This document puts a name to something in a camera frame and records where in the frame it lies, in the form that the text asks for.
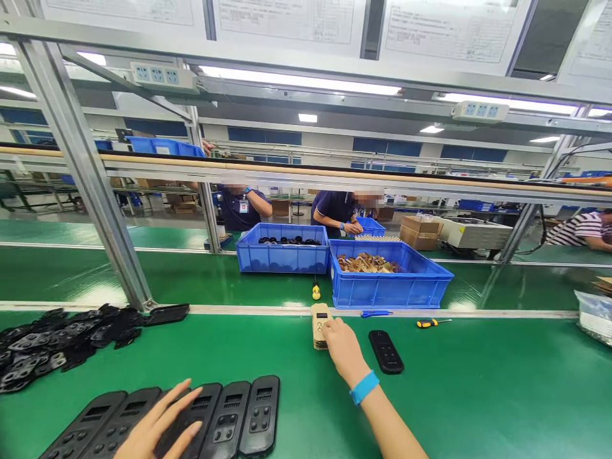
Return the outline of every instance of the black remote control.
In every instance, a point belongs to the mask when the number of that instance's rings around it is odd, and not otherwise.
[[[242,456],[264,457],[274,449],[280,381],[278,376],[262,376],[253,381],[240,440]]]
[[[182,434],[187,427],[194,422],[202,421],[202,427],[198,430],[196,436],[193,437],[193,440],[183,452],[181,459],[193,459],[198,457],[222,389],[223,386],[218,382],[204,384],[202,386],[200,395],[191,402],[191,405],[183,410],[174,424],[166,431],[166,435],[159,441],[156,449],[156,457],[162,458],[170,448],[172,448],[172,445],[174,445],[180,437],[180,434]]]
[[[115,411],[85,452],[85,459],[110,459],[127,439],[132,428],[153,408],[161,389],[158,387],[132,392]]]
[[[51,443],[40,459],[80,458],[127,396],[127,392],[118,391],[94,398],[65,431]]]
[[[251,384],[247,381],[233,382],[223,388],[199,459],[234,459],[238,456],[250,390]]]
[[[387,332],[372,330],[368,336],[382,372],[386,374],[399,374],[403,372],[404,364]]]

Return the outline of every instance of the pile of black parts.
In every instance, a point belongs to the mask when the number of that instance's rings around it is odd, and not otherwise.
[[[318,239],[302,239],[302,236],[295,236],[293,239],[287,239],[286,237],[277,240],[275,237],[263,237],[259,238],[260,244],[292,244],[292,245],[321,245],[321,241]]]
[[[60,308],[0,331],[0,394],[19,392],[58,368],[71,370],[113,342],[115,349],[132,344],[153,317],[109,304],[72,316]]]

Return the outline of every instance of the white machine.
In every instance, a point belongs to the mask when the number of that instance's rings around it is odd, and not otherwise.
[[[458,249],[503,249],[512,227],[484,220],[462,217],[434,217],[443,225],[438,236]]]

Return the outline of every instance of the blue wristband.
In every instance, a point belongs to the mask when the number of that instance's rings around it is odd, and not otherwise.
[[[355,389],[349,392],[353,398],[353,402],[355,402],[355,406],[361,404],[363,399],[366,398],[379,383],[380,381],[374,374],[374,371],[363,378],[360,383],[355,386]]]

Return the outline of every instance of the striped shirt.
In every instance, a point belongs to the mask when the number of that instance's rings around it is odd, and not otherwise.
[[[547,244],[586,245],[585,237],[612,235],[612,225],[604,225],[598,212],[580,214],[555,226],[546,237]]]

